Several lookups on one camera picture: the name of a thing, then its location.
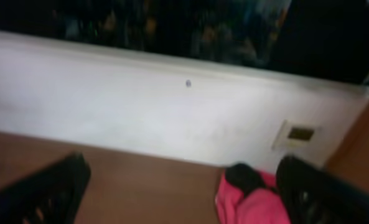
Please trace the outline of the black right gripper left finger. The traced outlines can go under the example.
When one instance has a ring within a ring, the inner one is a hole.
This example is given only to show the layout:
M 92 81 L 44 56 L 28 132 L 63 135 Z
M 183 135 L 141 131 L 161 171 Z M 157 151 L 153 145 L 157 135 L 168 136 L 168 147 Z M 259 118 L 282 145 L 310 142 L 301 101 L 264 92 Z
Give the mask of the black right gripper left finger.
M 0 223 L 74 223 L 90 177 L 74 152 L 0 189 Z

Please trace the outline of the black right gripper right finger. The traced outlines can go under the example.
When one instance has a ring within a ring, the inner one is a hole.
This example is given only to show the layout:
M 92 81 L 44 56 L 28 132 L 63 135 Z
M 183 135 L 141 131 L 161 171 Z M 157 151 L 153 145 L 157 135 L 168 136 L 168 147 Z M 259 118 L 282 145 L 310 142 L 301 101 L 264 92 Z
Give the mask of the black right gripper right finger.
M 369 194 L 294 156 L 283 157 L 276 183 L 291 223 L 369 223 Z

